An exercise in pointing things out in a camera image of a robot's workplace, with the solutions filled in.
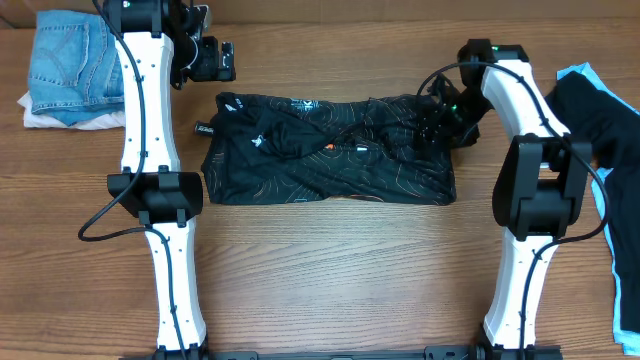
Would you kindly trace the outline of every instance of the wooden table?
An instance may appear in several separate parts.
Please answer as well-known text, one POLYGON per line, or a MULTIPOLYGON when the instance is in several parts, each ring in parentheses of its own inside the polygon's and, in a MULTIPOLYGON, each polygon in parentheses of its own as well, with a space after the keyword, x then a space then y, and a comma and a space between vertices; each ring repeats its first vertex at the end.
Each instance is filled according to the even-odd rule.
MULTIPOLYGON (((87 244, 78 228, 110 200, 123 130, 26 130, 33 31, 0 31, 0 358, 114 359, 153 351, 158 325, 142 235, 87 244)), ((543 92, 555 71, 590 61, 640 107, 637 19, 225 25, 238 80, 173 93, 183 169, 209 140, 192 134, 221 91, 331 101, 413 93, 471 37, 522 44, 543 92)), ((459 73, 449 75, 459 79, 459 73)), ((200 305, 215 350, 416 349, 466 344, 488 311, 500 260, 491 191, 508 142, 492 112, 455 152, 458 201, 447 207, 328 200, 286 206, 206 204, 198 218, 200 305)), ((590 191, 577 225, 598 222, 590 191)), ((121 208, 95 226, 134 225, 121 208)), ((540 312, 540 344, 567 359, 622 358, 611 334, 614 286, 602 236, 562 246, 540 312)))

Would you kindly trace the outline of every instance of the blue jeans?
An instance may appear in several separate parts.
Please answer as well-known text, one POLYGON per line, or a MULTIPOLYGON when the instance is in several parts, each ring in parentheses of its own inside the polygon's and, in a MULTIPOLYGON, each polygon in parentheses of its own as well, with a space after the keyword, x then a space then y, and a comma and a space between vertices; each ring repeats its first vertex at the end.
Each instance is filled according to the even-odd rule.
POLYGON ((115 38, 97 15, 39 12, 27 82, 32 113, 69 126, 124 109, 115 38))

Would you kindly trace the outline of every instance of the blue fabric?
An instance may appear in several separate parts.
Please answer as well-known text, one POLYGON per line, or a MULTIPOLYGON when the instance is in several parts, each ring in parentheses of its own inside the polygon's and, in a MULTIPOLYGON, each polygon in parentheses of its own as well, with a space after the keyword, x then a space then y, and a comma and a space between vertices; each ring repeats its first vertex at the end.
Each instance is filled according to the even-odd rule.
POLYGON ((39 12, 27 82, 31 112, 68 126, 124 109, 115 38, 97 15, 39 12))
MULTIPOLYGON (((629 104, 625 103, 622 99, 620 99, 618 96, 616 96, 606 87, 606 85, 602 82, 602 80, 600 80, 600 77, 598 77, 598 74, 596 74, 596 72, 593 71, 589 63, 584 63, 582 65, 574 65, 567 69, 560 70, 557 73, 557 79, 558 80, 562 79, 565 75, 567 75, 570 72, 577 72, 583 75, 584 77, 587 78, 587 80, 589 80, 589 82, 591 82, 595 86, 596 89, 607 92, 609 95, 611 95, 611 97, 615 98, 620 103, 627 106, 629 109, 633 110, 636 114, 640 115, 640 112, 638 112, 636 109, 631 107, 629 104)), ((604 168, 598 169, 598 176, 600 176, 602 181, 606 181, 605 180, 606 177, 611 173, 612 170, 613 169, 604 169, 604 168)), ((602 198, 602 192, 600 191, 600 188, 598 187, 598 184, 595 181, 591 182, 591 191, 593 192, 593 197, 596 203, 596 207, 598 209, 598 213, 602 218, 604 216, 604 199, 602 198)), ((609 249, 611 250, 611 255, 613 257, 611 272, 613 274, 613 277, 616 283, 616 297, 615 297, 614 307, 613 307, 613 338, 616 343, 622 344, 622 349, 626 355, 640 356, 640 334, 632 331, 622 330, 620 328, 620 316, 621 316, 620 299, 622 297, 622 290, 620 286, 620 276, 618 276, 615 270, 616 269, 615 253, 614 253, 613 243, 611 242, 611 233, 609 232, 608 225, 604 229, 604 235, 605 235, 605 238, 607 239, 607 244, 609 244, 609 249)))

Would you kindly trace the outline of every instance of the black cloth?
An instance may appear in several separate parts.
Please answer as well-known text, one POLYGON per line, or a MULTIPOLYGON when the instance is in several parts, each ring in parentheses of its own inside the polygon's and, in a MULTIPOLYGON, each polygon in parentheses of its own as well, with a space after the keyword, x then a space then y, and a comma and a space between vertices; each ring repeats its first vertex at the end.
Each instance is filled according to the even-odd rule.
POLYGON ((415 99, 337 104, 222 93, 202 165, 209 198, 232 205, 331 196, 447 205, 456 198, 450 158, 456 139, 436 136, 426 144, 418 113, 435 104, 421 98, 416 111, 415 99))
POLYGON ((609 230, 620 276, 620 328, 640 333, 640 117, 578 73, 546 98, 574 136, 588 138, 600 166, 613 168, 605 189, 609 230))

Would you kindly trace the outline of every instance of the white cloth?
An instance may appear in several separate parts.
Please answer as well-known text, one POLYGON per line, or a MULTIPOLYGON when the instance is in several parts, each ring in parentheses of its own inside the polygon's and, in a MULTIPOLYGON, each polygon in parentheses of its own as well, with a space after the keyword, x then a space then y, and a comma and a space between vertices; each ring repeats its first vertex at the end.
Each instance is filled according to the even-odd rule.
POLYGON ((111 114, 105 114, 98 116, 94 119, 79 122, 77 124, 67 126, 61 121, 49 115, 33 115, 31 113, 31 107, 33 106, 33 100, 31 95, 27 91, 18 104, 24 107, 24 127, 26 128, 69 128, 78 130, 103 130, 111 129, 115 127, 123 127, 125 124, 124 111, 116 111, 111 114))

